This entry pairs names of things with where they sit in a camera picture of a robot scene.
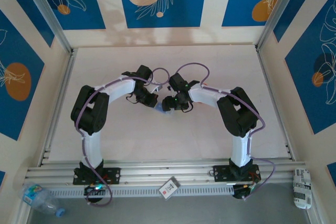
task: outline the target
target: gray floor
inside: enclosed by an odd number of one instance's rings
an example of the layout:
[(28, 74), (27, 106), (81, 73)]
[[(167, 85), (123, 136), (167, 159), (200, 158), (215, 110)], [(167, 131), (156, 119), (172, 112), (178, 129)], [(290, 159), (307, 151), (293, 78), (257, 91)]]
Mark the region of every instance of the gray floor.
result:
[(247, 201), (232, 196), (116, 198), (105, 208), (90, 207), (84, 199), (61, 201), (62, 218), (32, 211), (30, 224), (282, 224), (310, 223), (305, 210), (293, 203), (291, 184), (269, 184)]

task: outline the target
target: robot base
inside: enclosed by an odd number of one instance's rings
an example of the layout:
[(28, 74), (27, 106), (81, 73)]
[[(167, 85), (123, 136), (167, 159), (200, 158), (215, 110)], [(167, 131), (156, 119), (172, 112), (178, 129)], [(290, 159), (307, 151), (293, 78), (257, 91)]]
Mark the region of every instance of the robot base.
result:
[[(82, 162), (79, 163), (80, 168), (75, 169), (74, 185), (91, 185), (102, 184), (93, 171), (85, 166)], [(105, 180), (109, 185), (118, 185), (120, 180), (120, 168), (103, 168), (103, 161), (96, 168), (96, 172)]]
[(245, 166), (236, 166), (231, 159), (229, 165), (215, 165), (213, 167), (215, 182), (246, 182), (246, 184), (234, 185), (233, 197), (243, 199), (248, 196), (258, 182), (261, 181), (258, 165), (251, 159)]

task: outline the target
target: enclosure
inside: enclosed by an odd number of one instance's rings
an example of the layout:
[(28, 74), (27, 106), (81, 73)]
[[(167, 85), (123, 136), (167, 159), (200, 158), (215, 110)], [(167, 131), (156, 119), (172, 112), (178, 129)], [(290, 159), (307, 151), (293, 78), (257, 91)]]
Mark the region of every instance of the enclosure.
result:
[[(0, 10), (4, 223), (336, 219), (336, 0), (0, 0)], [(237, 150), (219, 105), (193, 102), (188, 113), (163, 113), (122, 95), (108, 107), (98, 148), (105, 168), (120, 168), (110, 185), (112, 204), (86, 205), (89, 184), (73, 180), (87, 156), (70, 117), (81, 88), (104, 87), (140, 65), (172, 76), (190, 62), (205, 65), (209, 76), (204, 80), (202, 66), (186, 66), (179, 74), (188, 84), (241, 87), (264, 119), (250, 156), (258, 184), (269, 184), (237, 200), (232, 194), (243, 182), (218, 182), (211, 173)], [(158, 69), (151, 78), (163, 83), (167, 73)], [(155, 91), (158, 103), (178, 94), (170, 86)], [(273, 162), (275, 172), (259, 158)], [(307, 210), (293, 202), (296, 168), (311, 174)], [(181, 187), (165, 201), (158, 189), (172, 176)], [(27, 182), (50, 189), (67, 214), (56, 219), (31, 210), (16, 195)], [(100, 197), (106, 202), (109, 191)]]

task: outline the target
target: white table surface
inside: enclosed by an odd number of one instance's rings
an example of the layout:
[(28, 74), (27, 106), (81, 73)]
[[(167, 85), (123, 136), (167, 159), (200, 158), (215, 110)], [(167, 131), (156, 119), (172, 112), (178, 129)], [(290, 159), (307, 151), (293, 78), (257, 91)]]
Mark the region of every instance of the white table surface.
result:
[[(162, 46), (80, 48), (72, 70), (60, 118), (51, 145), (49, 161), (79, 161), (81, 140), (70, 119), (80, 88), (108, 83), (122, 72), (136, 71), (140, 65), (164, 67), (174, 74), (179, 66), (201, 62), (210, 68), (205, 81), (221, 89), (242, 87), (251, 98), (266, 128), (254, 135), (251, 153), (256, 157), (288, 157), (286, 138), (276, 118), (263, 72), (253, 45)], [(201, 81), (206, 70), (188, 66), (181, 70), (188, 82)], [(163, 82), (163, 71), (155, 72)], [(158, 93), (162, 101), (170, 92)], [(148, 161), (167, 159), (229, 158), (232, 136), (225, 129), (218, 109), (195, 103), (190, 113), (163, 114), (142, 104), (119, 98), (109, 106), (102, 131), (101, 151), (105, 160)]]

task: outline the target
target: wire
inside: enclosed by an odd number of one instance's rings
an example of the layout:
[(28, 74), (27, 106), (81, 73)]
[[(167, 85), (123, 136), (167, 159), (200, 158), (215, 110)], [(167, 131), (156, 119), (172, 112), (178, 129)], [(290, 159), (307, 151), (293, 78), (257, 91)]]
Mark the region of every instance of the wire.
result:
[(89, 205), (91, 206), (95, 206), (95, 207), (104, 207), (104, 206), (107, 206), (109, 203), (111, 203), (112, 201), (112, 190), (110, 188), (110, 186), (106, 183), (106, 181), (99, 175), (99, 173), (97, 173), (97, 171), (95, 170), (95, 168), (90, 164), (90, 161), (87, 157), (87, 153), (86, 153), (86, 150), (85, 150), (85, 139), (86, 139), (86, 136), (84, 134), (83, 131), (81, 131), (79, 129), (79, 121), (81, 119), (81, 117), (83, 116), (83, 113), (84, 113), (84, 110), (85, 108), (88, 106), (88, 104), (90, 103), (90, 101), (95, 97), (95, 95), (97, 93), (99, 93), (100, 91), (106, 89), (107, 87), (119, 82), (119, 81), (124, 81), (124, 80), (141, 80), (141, 81), (144, 81), (146, 83), (150, 83), (150, 84), (153, 84), (153, 85), (157, 85), (157, 86), (162, 86), (162, 85), (165, 85), (166, 83), (169, 82), (169, 78), (170, 78), (170, 75), (169, 75), (169, 72), (164, 69), (164, 68), (157, 68), (157, 69), (162, 69), (164, 70), (167, 75), (168, 75), (168, 79), (164, 82), (164, 83), (155, 83), (155, 82), (151, 82), (151, 81), (147, 81), (145, 79), (142, 79), (140, 77), (125, 77), (125, 78), (120, 78), (120, 79), (117, 79), (117, 80), (114, 80), (114, 81), (111, 81), (109, 82), (108, 84), (106, 84), (104, 87), (101, 87), (99, 89), (97, 89), (89, 98), (88, 100), (85, 102), (85, 104), (83, 105), (83, 108), (81, 109), (81, 111), (79, 112), (79, 115), (77, 117), (77, 120), (76, 120), (76, 123), (75, 123), (75, 127), (76, 127), (76, 131), (79, 132), (79, 134), (82, 136), (82, 152), (83, 152), (83, 156), (84, 156), (84, 159), (86, 161), (86, 163), (88, 164), (88, 166), (90, 167), (90, 169), (93, 171), (93, 173), (98, 177), (98, 179), (107, 187), (109, 193), (110, 193), (110, 199), (107, 203), (104, 203), (104, 204), (92, 204), (91, 202), (88, 201), (88, 197), (86, 198), (87, 202)]
[(193, 108), (194, 108), (194, 106), (193, 106), (193, 104), (192, 104), (192, 103), (190, 103), (190, 106), (191, 106), (191, 109), (189, 109), (189, 110), (187, 110), (187, 111), (184, 111), (183, 109), (181, 109), (181, 110), (182, 110), (182, 112), (183, 112), (183, 113), (188, 113), (188, 112), (192, 111), (192, 110), (193, 110)]
[[(259, 161), (263, 161), (263, 162), (267, 162), (269, 164), (271, 164), (273, 166), (273, 170), (271, 172), (271, 174), (265, 179), (265, 181), (257, 188), (253, 191), (253, 194), (259, 190), (260, 188), (262, 188), (267, 181), (269, 181), (269, 179), (273, 176), (275, 170), (276, 170), (276, 164), (273, 163), (272, 161), (270, 160), (267, 160), (267, 159), (263, 159), (263, 158), (256, 158), (256, 157), (252, 157), (251, 154), (250, 154), (250, 149), (251, 149), (251, 137), (253, 134), (257, 133), (258, 131), (261, 131), (263, 130), (265, 127), (266, 127), (266, 123), (264, 121), (264, 119), (258, 114), (257, 111), (255, 111), (250, 105), (248, 105), (246, 102), (244, 102), (242, 99), (240, 99), (239, 97), (235, 96), (234, 94), (231, 94), (231, 93), (228, 93), (228, 92), (225, 92), (225, 91), (222, 91), (222, 90), (218, 90), (218, 89), (214, 89), (214, 88), (210, 88), (208, 86), (201, 86), (203, 89), (206, 89), (206, 90), (211, 90), (211, 91), (214, 91), (214, 92), (219, 92), (219, 93), (222, 93), (222, 94), (225, 94), (225, 95), (228, 95), (234, 99), (236, 99), (238, 102), (240, 102), (241, 104), (243, 104), (245, 107), (247, 107), (249, 110), (251, 110), (251, 112), (261, 121), (262, 123), (262, 126), (259, 127), (258, 129), (254, 130), (254, 131), (250, 131), (250, 133), (248, 134), (248, 140), (247, 140), (247, 155), (252, 158), (252, 159), (255, 159), (255, 160), (259, 160)], [(247, 198), (249, 198), (250, 196), (252, 195), (252, 193), (250, 195), (248, 195), (247, 197), (244, 198), (244, 200), (246, 200)]]
[(137, 102), (132, 102), (131, 100), (129, 100), (129, 98), (131, 98), (133, 96), (133, 93), (129, 96), (129, 97), (126, 97), (126, 100), (128, 100), (130, 103), (132, 104), (137, 104), (139, 103), (138, 101)]
[(201, 81), (201, 86), (202, 86), (202, 85), (203, 85), (203, 82), (204, 82), (206, 79), (208, 79), (208, 77), (209, 77), (209, 75), (210, 75), (210, 70), (209, 70), (209, 68), (208, 68), (206, 65), (202, 64), (202, 63), (198, 63), (198, 62), (190, 62), (190, 63), (187, 63), (187, 64), (184, 64), (184, 65), (180, 66), (180, 68), (177, 69), (176, 73), (178, 73), (182, 68), (184, 68), (184, 67), (186, 67), (186, 66), (189, 66), (189, 65), (200, 65), (200, 66), (204, 67), (204, 68), (208, 71), (208, 74), (206, 75), (206, 77)]

